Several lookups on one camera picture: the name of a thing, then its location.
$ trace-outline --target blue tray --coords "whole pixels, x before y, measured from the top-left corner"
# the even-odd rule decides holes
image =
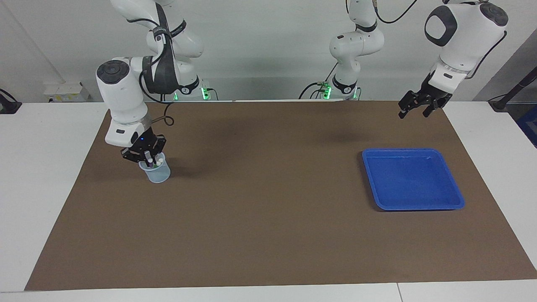
[[[437,150],[367,149],[362,156],[375,202],[383,210],[458,210],[465,206]]]

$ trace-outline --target white wall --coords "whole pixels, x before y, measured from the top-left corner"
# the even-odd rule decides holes
[[[537,67],[537,30],[480,91],[475,100],[488,100],[508,93],[535,67]],[[511,102],[536,103],[537,81],[519,92]]]
[[[150,54],[146,29],[128,24],[108,0],[0,2],[12,11],[61,77],[81,81],[96,97],[94,72],[102,62],[115,56]],[[177,2],[188,26],[206,44],[206,52],[195,61],[199,74],[211,81],[222,99],[298,97],[303,87],[323,80],[333,66],[330,39],[354,28],[343,0]],[[380,13],[393,19],[410,2],[380,0]],[[460,86],[454,100],[472,100],[537,27],[535,0],[495,3],[510,15],[510,35],[478,75]],[[440,4],[440,0],[422,0],[397,24],[379,25],[386,36],[384,49],[360,60],[363,99],[399,99],[407,90],[419,88],[439,54],[439,48],[425,38],[423,24]],[[22,54],[20,47],[5,48],[14,40],[5,31],[1,29],[0,84],[22,95],[24,101],[39,101],[40,82],[56,81],[57,76],[41,59]],[[25,69],[17,75],[3,72],[13,71],[16,61],[26,65]],[[35,62],[44,67],[34,68]]]

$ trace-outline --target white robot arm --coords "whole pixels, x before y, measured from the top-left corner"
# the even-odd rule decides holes
[[[182,18],[167,18],[165,10],[173,7],[170,2],[173,0],[111,0],[112,6],[128,22],[150,29],[148,44],[158,55],[115,58],[102,64],[96,72],[99,90],[112,116],[106,142],[124,147],[121,151],[124,158],[145,161],[149,167],[162,152],[166,139],[153,133],[143,95],[149,96],[147,92],[170,95],[177,90],[191,95],[200,85],[190,61],[182,67],[183,62],[177,57],[190,60],[200,56],[203,44],[186,29]]]
[[[442,47],[418,92],[408,91],[399,102],[400,118],[422,105],[428,117],[442,108],[459,84],[474,70],[507,35],[509,18],[504,10],[484,1],[442,0],[445,5],[431,12],[425,23],[429,41]]]
[[[371,0],[350,1],[349,18],[356,24],[356,30],[330,41],[330,54],[338,61],[336,73],[331,79],[331,94],[334,98],[353,97],[360,75],[357,58],[376,53],[384,46],[384,35],[377,27]]]

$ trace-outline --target brown paper surface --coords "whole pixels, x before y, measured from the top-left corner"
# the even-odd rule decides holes
[[[185,103],[169,114],[173,127],[154,125],[168,139],[162,184],[105,143],[107,115],[26,290],[537,278],[441,110],[399,120],[394,102]],[[443,154],[466,207],[381,211],[361,152],[423,147]]]

